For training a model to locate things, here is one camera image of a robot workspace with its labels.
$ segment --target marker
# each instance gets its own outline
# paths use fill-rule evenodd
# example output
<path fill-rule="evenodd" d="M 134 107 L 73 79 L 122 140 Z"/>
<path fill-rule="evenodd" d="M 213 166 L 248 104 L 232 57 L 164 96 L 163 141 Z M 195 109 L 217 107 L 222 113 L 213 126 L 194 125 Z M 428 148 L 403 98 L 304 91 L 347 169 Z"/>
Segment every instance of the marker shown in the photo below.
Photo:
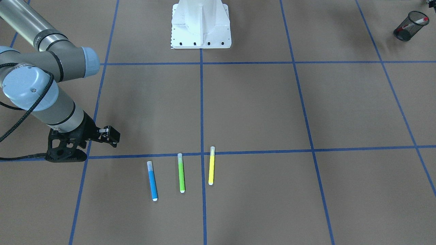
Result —
<path fill-rule="evenodd" d="M 420 19 L 420 20 L 415 21 L 415 23 L 417 23 L 417 24 L 422 24 L 422 23 L 424 23 L 424 22 L 426 22 L 426 21 L 428 21 L 428 20 L 429 20 L 428 17 L 424 17 L 424 18 L 422 18 L 422 19 Z M 415 25 L 415 23 L 410 23 L 410 24 L 408 24 L 408 25 L 402 26 L 402 27 L 398 28 L 397 31 L 405 30 L 406 28 Z"/>
<path fill-rule="evenodd" d="M 147 162 L 148 177 L 150 178 L 151 198 L 157 201 L 156 181 L 154 180 L 153 164 L 151 161 Z"/>
<path fill-rule="evenodd" d="M 215 173 L 215 147 L 211 146 L 211 157 L 209 158 L 209 185 L 214 184 Z"/>
<path fill-rule="evenodd" d="M 177 154 L 177 160 L 179 162 L 179 186 L 180 193 L 185 193 L 185 173 L 183 170 L 183 155 L 182 153 Z"/>

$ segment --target white marker cap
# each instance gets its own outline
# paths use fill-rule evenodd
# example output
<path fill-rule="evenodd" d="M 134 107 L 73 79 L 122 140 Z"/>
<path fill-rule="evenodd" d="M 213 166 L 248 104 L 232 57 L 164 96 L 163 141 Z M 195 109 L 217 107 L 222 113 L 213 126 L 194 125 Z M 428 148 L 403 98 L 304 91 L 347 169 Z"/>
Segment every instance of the white marker cap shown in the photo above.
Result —
<path fill-rule="evenodd" d="M 150 172 L 150 171 L 153 171 L 153 164 L 151 163 L 151 161 L 148 161 L 147 162 L 147 168 L 148 168 L 148 171 Z"/>

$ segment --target blue tape line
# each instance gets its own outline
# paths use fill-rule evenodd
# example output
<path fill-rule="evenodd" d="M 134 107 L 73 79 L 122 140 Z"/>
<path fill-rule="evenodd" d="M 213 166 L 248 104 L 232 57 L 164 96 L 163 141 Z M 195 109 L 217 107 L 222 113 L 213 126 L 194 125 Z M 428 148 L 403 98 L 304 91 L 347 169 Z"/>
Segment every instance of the blue tape line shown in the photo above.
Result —
<path fill-rule="evenodd" d="M 70 240 L 68 242 L 68 245 L 72 245 L 73 244 L 74 233 L 75 233 L 75 230 L 76 230 L 77 217 L 78 217 L 78 214 L 79 214 L 80 200 L 82 199 L 83 184 L 85 183 L 85 175 L 86 175 L 86 168 L 87 167 L 88 167 L 88 159 L 83 164 L 82 177 L 80 179 L 79 193 L 77 194 L 76 208 L 74 210 L 73 224 L 71 226 Z"/>
<path fill-rule="evenodd" d="M 398 150 L 414 149 L 414 146 L 380 146 L 380 147 L 353 147 L 353 148 L 328 148 L 314 149 L 315 152 L 332 152 L 332 151 L 357 151 L 357 150 Z"/>
<path fill-rule="evenodd" d="M 436 61 L 383 61 L 383 63 L 436 63 Z"/>
<path fill-rule="evenodd" d="M 9 46 L 10 48 L 12 48 L 14 46 L 15 40 L 17 39 L 17 36 L 18 36 L 18 32 L 15 32 L 15 35 L 12 38 L 12 42 L 10 43 L 10 46 Z"/>
<path fill-rule="evenodd" d="M 320 187 L 320 194 L 321 194 L 321 199 L 322 199 L 323 206 L 324 206 L 324 213 L 325 213 L 325 215 L 326 215 L 326 221 L 327 221 L 328 231 L 329 231 L 329 234 L 330 234 L 330 241 L 331 241 L 331 244 L 332 244 L 332 245 L 335 245 L 335 243 L 334 243 L 334 236 L 333 236 L 333 230 L 332 230 L 332 228 L 331 228 L 331 223 L 330 223 L 330 216 L 329 216 L 329 214 L 328 214 L 327 203 L 326 203 L 325 196 L 324 196 L 323 184 L 322 184 L 322 181 L 321 181 L 320 172 L 319 172 L 319 170 L 318 170 L 317 158 L 316 158 L 316 155 L 315 155 L 315 151 L 313 150 L 312 134 L 310 133 L 309 121 L 308 121 L 308 119 L 307 119 L 306 107 L 305 107 L 305 105 L 304 105 L 303 94 L 302 94 L 302 92 L 301 92 L 300 80 L 299 80 L 299 78 L 298 78 L 297 67 L 296 67 L 296 64 L 295 64 L 294 53 L 293 53 L 293 50 L 292 50 L 292 44 L 291 44 L 291 39 L 290 39 L 290 36 L 289 36 L 288 25 L 287 25 L 287 23 L 286 23 L 285 11 L 284 11 L 284 8 L 283 8 L 283 2 L 282 2 L 282 0 L 280 0 L 280 7 L 281 7 L 281 9 L 282 9 L 283 23 L 284 23 L 284 25 L 285 25 L 286 36 L 287 36 L 287 38 L 288 38 L 289 51 L 290 51 L 290 53 L 291 53 L 291 58 L 292 58 L 292 62 L 293 62 L 293 68 L 294 68 L 294 73 L 295 73 L 295 79 L 296 79 L 296 82 L 297 82 L 298 93 L 299 93 L 299 95 L 300 95 L 301 107 L 302 107 L 302 109 L 303 109 L 304 121 L 305 121 L 305 123 L 306 123 L 306 129 L 307 129 L 307 135 L 308 135 L 308 137 L 309 137 L 310 149 L 312 150 L 313 163 L 315 164 L 315 170 L 316 170 L 316 172 L 317 172 L 318 185 L 319 185 L 319 187 Z"/>
<path fill-rule="evenodd" d="M 101 65 L 199 65 L 199 62 L 102 63 Z"/>
<path fill-rule="evenodd" d="M 113 20 L 112 20 L 112 28 L 111 28 L 111 32 L 110 32 L 110 36 L 109 36 L 109 42 L 108 42 L 108 48 L 106 50 L 106 58 L 105 58 L 105 63 L 107 63 L 108 58 L 109 58 L 109 51 L 110 51 L 110 45 L 112 42 L 112 36 L 113 36 L 113 32 L 115 29 L 115 22 L 116 22 L 116 16 L 118 13 L 118 6 L 119 6 L 119 0 L 116 1 L 116 5 L 115 5 L 115 12 L 113 15 Z M 99 93 L 97 95 L 97 101 L 95 103 L 95 110 L 94 110 L 94 121 L 97 118 L 97 112 L 99 109 L 99 100 L 100 100 L 100 95 L 101 95 L 101 91 L 102 91 L 102 87 L 103 87 L 103 81 L 104 81 L 104 77 L 105 77 L 105 72 L 106 72 L 106 66 L 104 66 L 103 68 L 103 74 L 102 74 L 102 79 L 100 81 L 100 87 L 99 87 Z M 91 151 L 91 142 L 89 142 L 88 145 L 88 149 L 87 149 L 87 155 L 89 155 L 90 151 Z M 76 203 L 76 209 L 74 211 L 74 218 L 73 218 L 73 224 L 71 227 L 71 234 L 70 234 L 70 240 L 69 240 L 69 244 L 68 245 L 72 245 L 73 244 L 73 239 L 74 239 L 74 232 L 75 232 L 75 228 L 76 228 L 76 223 L 77 223 L 77 216 L 78 216 L 78 212 L 79 212 L 79 208 L 80 208 L 80 200 L 82 198 L 82 191 L 83 191 L 83 185 L 85 183 L 85 175 L 86 175 L 86 169 L 88 166 L 88 159 L 85 161 L 84 165 L 83 165 L 83 172 L 82 172 L 82 178 L 80 180 L 80 188 L 79 188 L 79 193 L 77 196 L 77 203 Z"/>
<path fill-rule="evenodd" d="M 368 64 L 380 63 L 380 61 L 296 61 L 296 64 Z"/>
<path fill-rule="evenodd" d="M 417 146 L 420 149 L 436 148 L 436 145 Z M 365 150 L 401 150 L 414 149 L 415 146 L 378 146 L 378 147 L 352 147 L 352 148 L 319 148 L 319 149 L 295 149 L 295 150 L 248 150 L 248 151 L 221 151 L 215 152 L 215 155 L 247 155 L 247 154 L 272 154 L 272 153 L 301 153 L 301 152 L 337 152 L 337 151 L 365 151 Z M 208 156 L 209 152 L 191 152 L 183 153 L 184 156 Z M 113 156 L 89 156 L 88 159 L 116 159 L 116 158 L 147 158 L 147 157 L 176 157 L 177 153 L 161 153 L 161 154 L 137 154 L 137 155 L 113 155 Z M 45 161 L 43 158 L 30 158 L 15 160 L 12 162 L 25 161 Z"/>
<path fill-rule="evenodd" d="M 292 61 L 236 61 L 236 62 L 204 62 L 205 65 L 253 65 L 253 64 L 292 64 Z"/>
<path fill-rule="evenodd" d="M 203 49 L 200 49 L 200 148 L 201 148 L 201 188 L 203 195 L 203 244 L 208 243 L 206 212 L 206 179 L 204 173 L 204 103 L 203 103 Z"/>
<path fill-rule="evenodd" d="M 371 64 L 381 61 L 235 61 L 203 62 L 203 65 L 261 65 L 261 64 Z M 383 63 L 436 63 L 436 61 L 383 61 Z M 200 62 L 133 62 L 101 63 L 100 65 L 200 65 Z"/>
<path fill-rule="evenodd" d="M 183 153 L 184 156 L 201 156 L 200 152 Z M 114 156 L 90 156 L 89 159 L 115 159 L 115 158 L 147 158 L 147 157 L 177 157 L 177 153 L 163 154 L 138 154 L 138 155 L 114 155 Z"/>
<path fill-rule="evenodd" d="M 395 92 L 394 86 L 392 85 L 391 79 L 389 77 L 388 71 L 386 70 L 386 66 L 385 66 L 385 64 L 383 62 L 383 59 L 382 59 L 382 57 L 380 55 L 380 52 L 378 51 L 377 45 L 375 44 L 374 38 L 373 38 L 373 36 L 371 34 L 371 31 L 369 30 L 368 23 L 366 22 L 366 19 L 365 19 L 365 16 L 363 15 L 362 9 L 360 8 L 359 1 L 355 0 L 355 2 L 357 4 L 357 7 L 359 8 L 360 15 L 362 16 L 363 22 L 365 23 L 366 30 L 368 31 L 369 37 L 371 38 L 372 44 L 374 45 L 375 51 L 377 52 L 377 55 L 378 55 L 378 58 L 380 59 L 381 66 L 383 67 L 383 71 L 385 72 L 386 78 L 387 78 L 387 80 L 389 82 L 389 86 L 391 87 L 392 93 L 393 93 L 393 95 L 395 97 L 395 101 L 397 102 L 397 106 L 400 109 L 401 115 L 403 116 L 404 123 L 406 124 L 406 127 L 407 127 L 407 130 L 409 132 L 410 138 L 412 139 L 413 145 L 416 148 L 416 153 L 418 154 L 418 157 L 419 157 L 419 160 L 421 161 L 421 164 L 422 164 L 422 167 L 424 169 L 424 172 L 426 173 L 427 179 L 428 179 L 428 181 L 430 183 L 430 187 L 432 188 L 433 194 L 436 197 L 436 188 L 435 188 L 435 186 L 433 184 L 433 181 L 432 181 L 432 178 L 430 177 L 430 174 L 429 174 L 429 172 L 427 170 L 427 167 L 426 167 L 426 164 L 424 162 L 424 159 L 422 159 L 422 157 L 421 157 L 421 153 L 419 151 L 419 147 L 416 144 L 415 138 L 414 138 L 414 136 L 412 134 L 412 130 L 410 129 L 409 123 L 407 122 L 406 116 L 405 116 L 404 111 L 403 111 L 403 109 L 401 107 L 401 104 L 400 104 L 400 100 L 397 97 L 397 94 Z"/>
<path fill-rule="evenodd" d="M 417 146 L 418 148 L 436 148 L 436 145 Z"/>

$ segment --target blue tape grid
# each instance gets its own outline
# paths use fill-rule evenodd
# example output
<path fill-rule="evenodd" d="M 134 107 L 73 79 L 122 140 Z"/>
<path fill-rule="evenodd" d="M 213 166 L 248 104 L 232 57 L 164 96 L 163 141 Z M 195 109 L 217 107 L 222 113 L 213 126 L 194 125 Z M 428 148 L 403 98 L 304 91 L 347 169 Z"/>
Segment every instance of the blue tape grid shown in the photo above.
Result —
<path fill-rule="evenodd" d="M 96 105 L 95 105 L 95 111 L 94 111 L 94 120 L 96 120 L 97 118 L 97 113 L 98 113 L 98 109 L 99 109 L 99 100 L 100 100 L 100 96 L 101 96 L 101 92 L 102 92 L 102 86 L 104 83 L 104 78 L 105 78 L 105 74 L 106 74 L 106 68 L 107 66 L 114 66 L 114 65 L 199 65 L 200 66 L 200 93 L 201 93 L 201 152 L 198 153 L 184 153 L 185 156 L 200 156 L 201 157 L 201 179 L 202 179 L 202 196 L 203 196 L 203 237 L 204 237 L 204 245 L 207 244 L 207 213 L 206 213 L 206 188 L 205 188 L 205 169 L 204 169 L 204 156 L 209 155 L 209 152 L 205 152 L 204 151 L 204 104 L 203 104 L 203 66 L 204 65 L 251 65 L 251 64 L 292 64 L 293 65 L 293 69 L 294 69 L 294 74 L 295 74 L 295 78 L 296 78 L 296 82 L 297 82 L 297 87 L 298 87 L 298 91 L 299 91 L 299 95 L 300 95 L 300 102 L 301 102 L 301 106 L 302 106 L 302 110 L 303 110 L 303 115 L 304 115 L 304 119 L 305 119 L 305 123 L 306 123 L 306 129 L 307 129 L 307 134 L 308 134 L 308 138 L 309 138 L 309 142 L 310 142 L 310 149 L 296 149 L 296 150 L 261 150 L 261 151 L 226 151 L 226 152 L 215 152 L 216 155 L 235 155 L 235 154 L 272 154 L 272 153 L 301 153 L 301 152 L 311 152 L 312 153 L 312 157 L 313 157 L 313 162 L 315 165 L 315 170 L 317 173 L 317 178 L 318 178 L 318 184 L 319 184 L 319 188 L 320 188 L 320 194 L 321 194 L 321 198 L 322 198 L 322 202 L 323 202 L 323 206 L 324 206 L 324 211 L 325 211 L 325 215 L 326 215 L 326 221 L 327 221 L 327 225 L 328 225 L 328 229 L 329 229 L 329 233 L 330 233 L 330 240 L 331 240 L 331 244 L 334 245 L 335 241 L 334 241 L 334 236 L 333 236 L 333 231 L 331 228 L 331 224 L 330 224 L 330 219 L 329 219 L 329 214 L 328 214 L 328 208 L 327 208 L 327 203 L 325 200 L 325 196 L 324 196 L 324 191 L 323 191 L 323 186 L 322 186 L 322 180 L 321 180 L 321 176 L 319 173 L 319 169 L 318 169 L 318 164 L 317 164 L 317 158 L 316 158 L 316 152 L 334 152 L 334 151 L 361 151 L 361 150 L 397 150 L 397 149 L 415 149 L 416 153 L 418 154 L 418 157 L 421 161 L 422 167 L 426 173 L 426 176 L 428 178 L 428 181 L 430 183 L 430 186 L 433 190 L 433 193 L 436 196 L 436 189 L 435 186 L 433 184 L 433 181 L 429 175 L 429 172 L 427 170 L 427 167 L 425 165 L 425 162 L 421 156 L 420 150 L 419 149 L 426 149 L 426 148 L 436 148 L 436 145 L 417 145 L 415 138 L 413 136 L 413 133 L 410 129 L 409 123 L 406 119 L 406 116 L 404 114 L 404 111 L 401 107 L 401 103 L 396 95 L 396 92 L 394 90 L 393 84 L 391 82 L 391 79 L 389 77 L 389 74 L 386 70 L 385 67 L 385 63 L 436 63 L 436 61 L 384 61 L 381 58 L 381 55 L 379 53 L 379 50 L 377 48 L 377 45 L 374 41 L 374 38 L 371 34 L 371 31 L 369 29 L 368 23 L 366 22 L 366 19 L 364 17 L 363 11 L 360 7 L 360 4 L 358 2 L 358 0 L 355 0 L 356 5 L 359 9 L 359 12 L 361 14 L 361 17 L 363 19 L 363 22 L 366 26 L 366 29 L 368 31 L 368 34 L 371 38 L 371 41 L 374 45 L 374 48 L 377 52 L 378 61 L 295 61 L 294 55 L 293 55 L 293 50 L 292 50 L 292 43 L 290 40 L 290 34 L 289 34 L 289 30 L 288 30 L 288 26 L 287 26 L 287 22 L 286 22 L 286 17 L 285 17 L 285 12 L 284 12 L 284 8 L 283 8 L 283 2 L 282 0 L 280 1 L 280 7 L 281 7 L 281 11 L 282 11 L 282 17 L 283 17 L 283 23 L 285 26 L 285 30 L 286 30 L 286 36 L 288 39 L 288 45 L 289 45 L 289 49 L 290 49 L 290 54 L 291 54 L 291 58 L 292 61 L 266 61 L 266 62 L 262 62 L 262 61 L 253 61 L 253 62 L 203 62 L 203 51 L 200 49 L 200 62 L 153 62 L 153 63 L 109 63 L 108 62 L 108 58 L 109 58 L 109 52 L 110 52 L 110 47 L 111 47 L 111 43 L 112 43 L 112 37 L 113 37 L 113 32 L 115 29 L 115 24 L 116 24 L 116 17 L 117 17 L 117 13 L 118 13 L 118 6 L 119 6 L 119 0 L 117 0 L 116 2 L 116 7 L 115 7 L 115 12 L 114 12 L 114 16 L 113 16 L 113 21 L 112 21 L 112 28 L 111 28 L 111 33 L 109 36 L 109 41 L 108 41 L 108 46 L 107 46 L 107 51 L 106 51 L 106 58 L 104 63 L 102 63 L 101 65 L 103 66 L 103 72 L 102 72 L 102 77 L 101 77 L 101 81 L 100 81 L 100 87 L 99 87 L 99 93 L 97 96 L 97 101 L 96 101 Z M 10 47 L 12 48 L 14 46 L 14 43 L 16 41 L 18 33 L 15 33 L 12 42 L 10 44 Z M 298 77 L 298 71 L 296 68 L 296 64 L 359 64 L 359 63 L 378 63 L 381 64 L 383 67 L 383 70 L 385 72 L 386 78 L 389 82 L 389 86 L 391 87 L 392 93 L 394 95 L 394 98 L 397 102 L 397 105 L 400 109 L 400 112 L 403 116 L 404 122 L 406 124 L 407 130 L 409 132 L 409 135 L 412 139 L 413 142 L 413 146 L 382 146 L 382 147 L 353 147 L 353 148 L 329 148 L 329 149 L 315 149 L 313 146 L 313 141 L 312 141 L 312 136 L 310 133 L 310 126 L 309 126 L 309 122 L 307 119 L 307 114 L 306 114 L 306 109 L 305 109 L 305 105 L 304 105 L 304 99 L 303 99 L 303 94 L 301 91 L 301 87 L 300 87 L 300 81 L 299 81 L 299 77 Z M 91 150 L 91 142 L 89 143 L 88 149 L 87 149 L 87 154 L 89 155 Z M 115 159 L 115 158 L 139 158 L 139 157 L 175 157 L 177 156 L 177 153 L 163 153 L 163 154 L 139 154 L 139 155 L 117 155 L 117 156 L 89 156 L 88 159 Z M 25 159 L 25 160 L 21 160 L 21 161 L 35 161 L 35 160 L 43 160 L 43 159 Z M 71 234 L 70 234 L 70 239 L 69 239 L 69 245 L 72 245 L 73 243 L 73 239 L 74 239 L 74 233 L 75 233 L 75 227 L 76 227 L 76 223 L 77 223 L 77 217 L 78 217 L 78 211 L 80 208 L 80 200 L 81 200 L 81 196 L 82 196 L 82 191 L 83 191 L 83 185 L 84 185 L 84 181 L 85 181 L 85 175 L 86 175 L 86 169 L 87 169 L 87 165 L 88 165 L 88 160 L 85 161 L 84 166 L 83 166 L 83 172 L 82 172 L 82 177 L 81 177 L 81 182 L 80 182 L 80 188 L 79 188 L 79 192 L 78 192 L 78 198 L 77 198 L 77 203 L 76 203 L 76 208 L 75 208 L 75 213 L 74 213 L 74 218 L 73 218 L 73 223 L 72 223 L 72 229 L 71 229 Z"/>

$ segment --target light blue joint cap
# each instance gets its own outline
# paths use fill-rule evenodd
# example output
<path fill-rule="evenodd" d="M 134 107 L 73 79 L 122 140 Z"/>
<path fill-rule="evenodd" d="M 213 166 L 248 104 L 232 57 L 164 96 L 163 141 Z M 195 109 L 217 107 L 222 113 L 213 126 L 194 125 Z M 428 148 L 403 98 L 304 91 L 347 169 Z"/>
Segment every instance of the light blue joint cap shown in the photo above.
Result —
<path fill-rule="evenodd" d="M 50 81 L 50 76 L 38 67 L 22 66 L 11 71 L 3 80 L 3 93 L 16 106 L 28 110 L 35 103 Z M 59 96 L 55 81 L 34 111 L 52 106 Z"/>
<path fill-rule="evenodd" d="M 13 48 L 10 48 L 8 46 L 0 46 L 0 54 L 3 53 L 3 52 L 6 52 L 6 51 L 15 51 L 15 52 L 18 52 L 17 50 L 15 50 Z"/>
<path fill-rule="evenodd" d="M 82 47 L 85 54 L 85 77 L 95 75 L 100 70 L 100 59 L 97 53 L 89 47 Z"/>

